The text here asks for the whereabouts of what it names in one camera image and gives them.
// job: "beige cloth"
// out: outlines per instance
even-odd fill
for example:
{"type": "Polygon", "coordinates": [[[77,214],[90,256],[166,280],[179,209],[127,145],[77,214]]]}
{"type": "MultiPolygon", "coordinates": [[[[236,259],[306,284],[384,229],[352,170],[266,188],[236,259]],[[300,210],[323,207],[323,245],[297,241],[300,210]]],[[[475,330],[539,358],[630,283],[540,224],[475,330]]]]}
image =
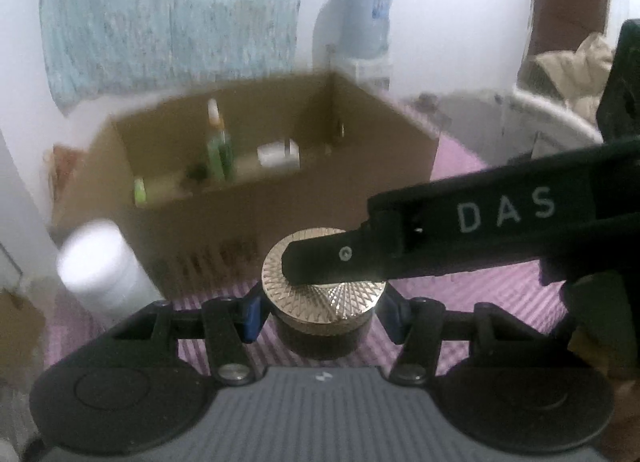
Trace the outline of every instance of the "beige cloth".
{"type": "Polygon", "coordinates": [[[609,79],[614,49],[593,33],[572,52],[546,52],[535,57],[564,98],[565,106],[596,125],[596,111],[609,79]]]}

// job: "cardboard box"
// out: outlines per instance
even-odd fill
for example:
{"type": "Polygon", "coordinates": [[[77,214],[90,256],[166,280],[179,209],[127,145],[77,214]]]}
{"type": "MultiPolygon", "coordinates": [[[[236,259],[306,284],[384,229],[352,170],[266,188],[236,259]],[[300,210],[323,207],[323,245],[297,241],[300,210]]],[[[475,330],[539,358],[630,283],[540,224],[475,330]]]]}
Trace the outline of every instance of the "cardboard box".
{"type": "Polygon", "coordinates": [[[354,229],[371,195],[427,182],[437,145],[437,135],[336,74],[230,82],[108,121],[56,204],[53,234],[114,220],[167,297],[255,279],[284,236],[354,229]],[[238,178],[136,207],[135,177],[168,177],[206,160],[210,98],[243,164],[238,178]],[[257,148],[284,138],[300,147],[300,169],[261,169],[257,148]]]}

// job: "gold lid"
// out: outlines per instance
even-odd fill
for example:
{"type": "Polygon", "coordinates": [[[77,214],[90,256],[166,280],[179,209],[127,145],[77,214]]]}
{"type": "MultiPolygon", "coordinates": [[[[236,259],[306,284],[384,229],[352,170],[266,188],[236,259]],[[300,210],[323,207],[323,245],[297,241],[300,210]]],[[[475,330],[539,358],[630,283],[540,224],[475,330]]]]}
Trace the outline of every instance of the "gold lid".
{"type": "Polygon", "coordinates": [[[293,321],[299,325],[335,324],[344,330],[344,325],[352,321],[356,324],[361,321],[358,318],[375,307],[384,292],[385,283],[359,281],[293,286],[282,273],[282,254],[292,241],[343,232],[327,228],[299,231],[281,239],[267,254],[262,264],[262,288],[284,315],[281,317],[286,322],[292,324],[293,321]]]}

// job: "black device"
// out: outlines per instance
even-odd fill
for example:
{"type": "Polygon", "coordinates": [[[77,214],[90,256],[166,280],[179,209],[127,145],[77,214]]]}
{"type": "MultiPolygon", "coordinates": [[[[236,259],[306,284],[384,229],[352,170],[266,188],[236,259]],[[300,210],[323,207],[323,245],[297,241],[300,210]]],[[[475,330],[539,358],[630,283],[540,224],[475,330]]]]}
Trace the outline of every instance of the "black device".
{"type": "MultiPolygon", "coordinates": [[[[639,42],[640,24],[627,22],[620,48],[639,42]]],[[[636,132],[636,62],[616,55],[598,110],[607,138],[636,132]]],[[[629,137],[380,194],[360,229],[290,244],[282,271],[322,284],[540,258],[544,282],[570,284],[615,270],[638,339],[638,207],[640,140],[629,137]]],[[[242,344],[270,312],[260,284],[201,310],[158,302],[82,347],[31,392],[43,441],[34,460],[604,460],[592,444],[613,410],[607,380],[495,305],[452,312],[387,284],[376,314],[402,345],[388,378],[377,368],[256,373],[242,344]],[[205,340],[210,377],[178,359],[187,338],[205,340]],[[444,340],[469,341],[470,356],[436,377],[444,340]]]]}

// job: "bed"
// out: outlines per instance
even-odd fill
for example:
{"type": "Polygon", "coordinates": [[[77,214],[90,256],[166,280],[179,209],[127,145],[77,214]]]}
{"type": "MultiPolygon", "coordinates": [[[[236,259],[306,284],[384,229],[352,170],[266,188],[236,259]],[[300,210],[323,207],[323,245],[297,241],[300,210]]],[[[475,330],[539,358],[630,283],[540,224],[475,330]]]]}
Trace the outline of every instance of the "bed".
{"type": "MultiPolygon", "coordinates": [[[[475,154],[460,142],[441,135],[432,178],[461,175],[485,168],[475,154]]],[[[445,303],[450,310],[470,311],[476,302],[492,302],[532,325],[548,333],[564,316],[565,309],[559,299],[559,285],[542,287],[538,281],[538,262],[521,263],[508,267],[491,268],[476,272],[449,274],[441,277],[423,277],[396,280],[392,284],[405,297],[430,297],[445,303]]],[[[198,308],[202,301],[220,295],[242,296],[252,283],[218,288],[175,301],[178,309],[198,308]]],[[[378,365],[388,371],[399,348],[386,337],[377,318],[374,318],[369,334],[350,355],[330,362],[303,359],[287,350],[278,339],[273,318],[270,318],[259,339],[247,349],[256,367],[265,366],[364,366],[378,365]]],[[[102,328],[68,294],[61,292],[56,302],[54,317],[49,326],[46,364],[52,365],[98,336],[102,328]]],[[[467,355],[463,342],[444,343],[438,372],[445,373],[452,365],[467,355]]],[[[198,371],[208,373],[204,342],[182,340],[178,346],[182,359],[190,362],[198,371]]]]}

